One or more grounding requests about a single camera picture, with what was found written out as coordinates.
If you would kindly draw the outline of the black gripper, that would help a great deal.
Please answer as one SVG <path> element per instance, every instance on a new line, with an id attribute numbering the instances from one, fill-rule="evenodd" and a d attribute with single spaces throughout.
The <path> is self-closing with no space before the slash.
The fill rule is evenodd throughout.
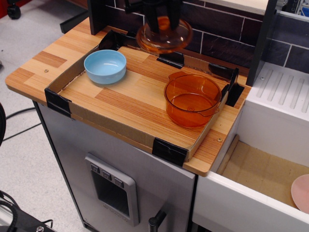
<path id="1" fill-rule="evenodd" d="M 168 10 L 171 30 L 175 30 L 179 25 L 182 0 L 136 0 L 134 2 L 125 0 L 124 3 L 124 9 L 127 14 L 133 12 L 144 13 L 146 21 L 154 33 L 159 33 L 156 11 L 158 7 L 164 6 Z"/>

